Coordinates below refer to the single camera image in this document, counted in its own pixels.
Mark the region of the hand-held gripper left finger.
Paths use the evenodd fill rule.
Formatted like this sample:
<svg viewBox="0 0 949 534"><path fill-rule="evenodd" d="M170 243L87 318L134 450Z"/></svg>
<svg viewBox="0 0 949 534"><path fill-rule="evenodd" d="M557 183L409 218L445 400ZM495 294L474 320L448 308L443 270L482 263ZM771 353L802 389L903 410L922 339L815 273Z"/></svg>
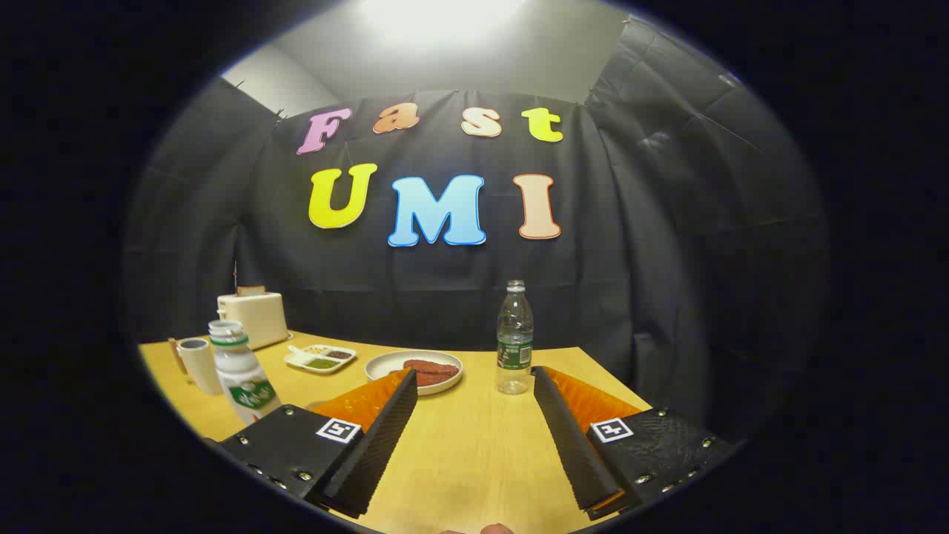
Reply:
<svg viewBox="0 0 949 534"><path fill-rule="evenodd" d="M356 519L368 510L417 398L417 373L399 369L314 409L278 406L216 449L271 486Z"/></svg>

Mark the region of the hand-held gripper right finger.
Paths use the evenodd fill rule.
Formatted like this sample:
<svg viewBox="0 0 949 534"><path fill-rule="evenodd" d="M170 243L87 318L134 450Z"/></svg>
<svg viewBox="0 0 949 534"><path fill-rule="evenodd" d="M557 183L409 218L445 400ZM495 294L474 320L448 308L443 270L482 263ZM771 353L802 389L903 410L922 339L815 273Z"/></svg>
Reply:
<svg viewBox="0 0 949 534"><path fill-rule="evenodd" d="M653 506L733 452L668 408L640 409L552 367L533 367L533 395L574 499L589 519Z"/></svg>

